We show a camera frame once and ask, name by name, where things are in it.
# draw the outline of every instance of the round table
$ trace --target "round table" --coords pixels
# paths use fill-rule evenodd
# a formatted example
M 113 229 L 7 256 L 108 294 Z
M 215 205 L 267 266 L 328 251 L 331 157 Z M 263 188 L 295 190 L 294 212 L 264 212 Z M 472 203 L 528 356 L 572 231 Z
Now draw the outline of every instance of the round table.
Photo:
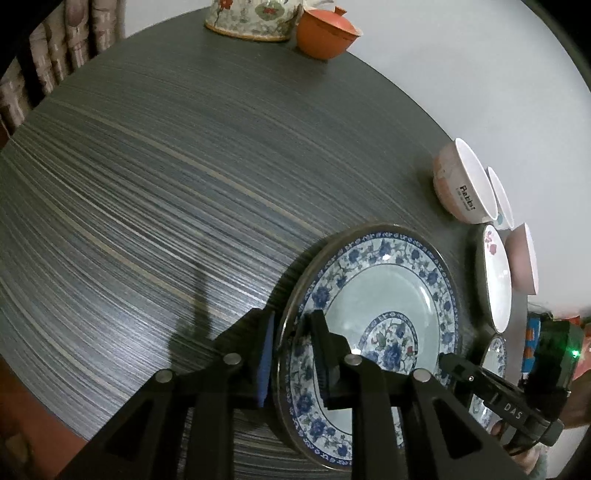
M 315 61 L 203 18 L 102 53 L 0 154 L 0 353 L 85 438 L 154 371 L 207 365 L 250 308 L 281 311 L 327 236 L 367 221 L 440 251 L 462 352 L 492 333 L 473 285 L 481 226 L 454 220 L 432 188 L 443 130 L 350 54 Z M 513 381 L 525 306 L 516 295 Z M 260 418 L 238 414 L 235 437 L 237 478 L 335 475 Z

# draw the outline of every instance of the floral teapot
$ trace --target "floral teapot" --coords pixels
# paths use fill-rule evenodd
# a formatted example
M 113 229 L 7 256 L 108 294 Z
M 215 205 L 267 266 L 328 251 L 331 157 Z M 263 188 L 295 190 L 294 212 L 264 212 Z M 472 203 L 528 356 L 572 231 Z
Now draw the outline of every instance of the floral teapot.
M 301 11 L 333 0 L 213 0 L 205 19 L 210 30 L 259 41 L 289 40 Z

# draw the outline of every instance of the white bowl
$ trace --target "white bowl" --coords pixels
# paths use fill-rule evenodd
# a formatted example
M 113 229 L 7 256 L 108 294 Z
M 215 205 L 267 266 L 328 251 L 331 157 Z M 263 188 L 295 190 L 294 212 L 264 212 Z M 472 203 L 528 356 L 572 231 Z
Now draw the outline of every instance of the white bowl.
M 496 204 L 499 208 L 499 216 L 492 224 L 497 230 L 513 230 L 515 228 L 513 210 L 511 209 L 511 204 L 509 203 L 503 184 L 491 167 L 486 169 L 486 173 L 488 173 L 488 177 L 491 180 L 492 189 L 496 196 Z
M 507 254 L 511 266 L 513 286 L 528 295 L 538 294 L 538 261 L 535 257 L 534 241 L 530 227 L 523 223 L 513 230 L 506 240 Z
M 492 326 L 502 333 L 511 316 L 511 272 L 499 233 L 487 225 L 476 253 L 476 281 L 480 302 Z
M 433 186 L 446 210 L 464 223 L 486 223 L 499 214 L 495 192 L 476 154 L 461 138 L 433 162 Z

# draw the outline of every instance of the screw head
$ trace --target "screw head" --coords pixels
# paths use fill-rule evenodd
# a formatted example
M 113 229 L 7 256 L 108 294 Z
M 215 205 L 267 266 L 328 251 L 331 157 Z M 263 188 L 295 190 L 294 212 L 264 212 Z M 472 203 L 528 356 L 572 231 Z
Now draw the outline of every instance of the screw head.
M 242 357 L 240 356 L 239 353 L 229 353 L 227 355 L 224 356 L 223 358 L 223 362 L 226 365 L 237 365 L 242 361 Z
M 168 383 L 173 379 L 173 371 L 165 368 L 156 372 L 156 382 Z
M 413 377 L 415 380 L 425 383 L 431 380 L 431 372 L 429 370 L 425 370 L 424 368 L 417 368 L 413 372 Z
M 360 365 L 362 361 L 363 359 L 361 358 L 361 355 L 355 355 L 354 353 L 347 353 L 347 355 L 345 355 L 345 363 L 347 365 L 356 367 L 357 365 Z

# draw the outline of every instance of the blue floral pattern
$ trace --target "blue floral pattern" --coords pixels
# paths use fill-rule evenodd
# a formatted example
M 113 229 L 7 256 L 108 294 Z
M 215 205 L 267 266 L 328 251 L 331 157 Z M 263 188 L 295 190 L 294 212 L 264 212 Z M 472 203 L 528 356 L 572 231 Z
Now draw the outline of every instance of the blue floral pattern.
M 386 312 L 374 319 L 358 345 L 361 355 L 390 372 L 409 374 L 417 364 L 417 333 L 400 312 Z
M 488 350 L 485 353 L 482 364 L 490 372 L 493 372 L 501 378 L 505 378 L 507 350 L 505 347 L 505 339 L 503 337 L 497 336 L 492 339 L 488 346 Z M 483 428 L 488 428 L 492 418 L 492 410 L 485 407 L 484 401 L 481 398 L 475 395 L 472 396 L 469 411 Z
M 340 249 L 318 272 L 306 291 L 295 323 L 305 313 L 315 309 L 322 309 L 326 313 L 337 294 L 356 274 L 383 264 L 406 268 L 423 281 L 437 311 L 439 351 L 456 352 L 457 307 L 446 270 L 421 242 L 396 232 L 371 233 Z M 378 336 L 379 333 L 384 336 L 383 340 Z M 384 369 L 399 372 L 410 372 L 419 354 L 412 323 L 399 312 L 386 312 L 375 319 L 364 332 L 359 348 L 365 358 Z M 287 349 L 291 356 L 288 355 L 285 360 L 285 395 L 298 436 L 315 455 L 326 462 L 350 466 L 352 436 L 330 424 L 316 398 L 314 379 L 309 375 L 310 369 L 314 368 L 310 337 L 302 336 L 298 342 L 289 338 Z M 448 376 L 438 366 L 433 374 L 443 385 L 449 382 Z M 392 418 L 397 443 L 402 446 L 402 431 L 396 408 L 392 409 Z

